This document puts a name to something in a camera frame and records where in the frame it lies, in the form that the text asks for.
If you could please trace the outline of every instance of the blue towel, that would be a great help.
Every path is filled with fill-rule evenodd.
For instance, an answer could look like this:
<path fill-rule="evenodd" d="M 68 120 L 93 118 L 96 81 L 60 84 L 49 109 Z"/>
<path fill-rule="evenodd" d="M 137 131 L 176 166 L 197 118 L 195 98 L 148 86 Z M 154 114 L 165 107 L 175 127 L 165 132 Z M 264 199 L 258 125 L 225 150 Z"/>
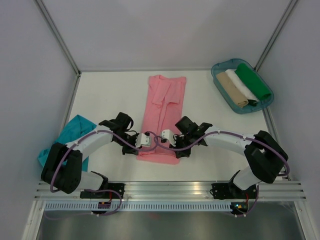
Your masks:
<path fill-rule="evenodd" d="M 65 125 L 62 132 L 60 133 L 57 140 L 54 143 L 61 143 L 66 144 L 72 141 L 77 140 L 78 138 L 86 135 L 87 133 L 91 132 L 93 129 L 96 128 L 93 122 L 89 121 L 88 119 L 84 118 L 83 116 L 77 115 L 71 121 Z M 45 166 L 47 161 L 48 155 L 50 152 L 50 148 L 44 149 L 39 153 L 38 160 L 42 167 Z M 88 171 L 88 162 L 89 157 L 87 157 L 82 163 L 82 171 Z"/>

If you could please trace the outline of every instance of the green cloth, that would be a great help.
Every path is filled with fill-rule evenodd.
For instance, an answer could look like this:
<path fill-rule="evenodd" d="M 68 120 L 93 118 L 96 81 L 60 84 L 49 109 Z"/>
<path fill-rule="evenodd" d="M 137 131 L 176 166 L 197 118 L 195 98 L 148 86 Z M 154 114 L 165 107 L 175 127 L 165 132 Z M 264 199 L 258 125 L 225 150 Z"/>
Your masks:
<path fill-rule="evenodd" d="M 260 77 L 251 70 L 245 63 L 241 63 L 235 70 L 240 80 L 246 87 L 260 100 L 263 101 L 271 96 L 267 86 L 261 81 Z"/>

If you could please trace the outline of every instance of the blue basket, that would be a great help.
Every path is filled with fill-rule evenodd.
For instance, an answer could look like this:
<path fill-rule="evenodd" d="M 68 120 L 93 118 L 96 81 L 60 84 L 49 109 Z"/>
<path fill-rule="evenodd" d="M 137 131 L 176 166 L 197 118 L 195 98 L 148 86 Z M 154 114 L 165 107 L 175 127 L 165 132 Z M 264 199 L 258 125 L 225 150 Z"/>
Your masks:
<path fill-rule="evenodd" d="M 256 106 L 246 105 L 243 108 L 237 106 L 229 97 L 225 89 L 221 86 L 220 82 L 216 77 L 217 74 L 221 72 L 225 72 L 228 69 L 237 69 L 239 64 L 246 64 L 250 69 L 252 69 L 271 92 L 271 96 L 269 96 L 267 99 L 263 101 L 259 101 Z M 268 107 L 274 101 L 275 96 L 272 90 L 270 89 L 270 87 L 266 84 L 266 82 L 262 79 L 262 77 L 253 69 L 253 67 L 245 60 L 242 60 L 240 58 L 233 58 L 228 61 L 217 63 L 211 68 L 211 75 L 213 76 L 213 82 L 215 86 L 218 88 L 223 98 L 226 100 L 226 102 L 229 104 L 232 110 L 237 114 L 248 114 L 248 113 L 260 111 Z"/>

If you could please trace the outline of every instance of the table surface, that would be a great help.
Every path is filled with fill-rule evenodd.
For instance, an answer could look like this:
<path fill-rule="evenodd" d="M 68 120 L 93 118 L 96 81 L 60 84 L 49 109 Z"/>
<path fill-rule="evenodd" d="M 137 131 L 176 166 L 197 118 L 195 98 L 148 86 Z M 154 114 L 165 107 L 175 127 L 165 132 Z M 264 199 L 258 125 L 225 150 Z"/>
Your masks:
<path fill-rule="evenodd" d="M 207 70 L 84 72 L 70 119 L 81 115 L 98 124 L 123 112 L 134 120 L 132 129 L 140 132 L 148 78 L 154 75 L 186 77 L 182 116 L 188 116 L 198 125 L 206 122 L 224 130 L 248 134 L 267 131 L 262 111 L 237 114 L 231 110 Z M 112 142 L 89 156 L 88 170 L 99 172 L 110 181 L 226 181 L 246 166 L 244 156 L 219 147 L 195 146 L 189 158 L 169 165 L 137 160 L 131 154 L 122 155 L 121 146 Z"/>

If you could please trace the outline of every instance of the pink cloth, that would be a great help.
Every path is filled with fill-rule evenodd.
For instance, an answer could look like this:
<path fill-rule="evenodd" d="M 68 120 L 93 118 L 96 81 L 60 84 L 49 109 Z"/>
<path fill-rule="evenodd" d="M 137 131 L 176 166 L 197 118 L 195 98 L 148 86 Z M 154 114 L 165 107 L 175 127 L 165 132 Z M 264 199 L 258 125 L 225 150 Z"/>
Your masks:
<path fill-rule="evenodd" d="M 157 135 L 165 129 L 180 134 L 175 124 L 181 119 L 186 78 L 166 78 L 162 75 L 149 77 L 149 90 L 143 117 L 141 133 L 151 131 Z M 162 143 L 169 147 L 169 142 Z M 174 151 L 157 147 L 152 152 L 139 152 L 137 159 L 162 164 L 178 164 Z"/>

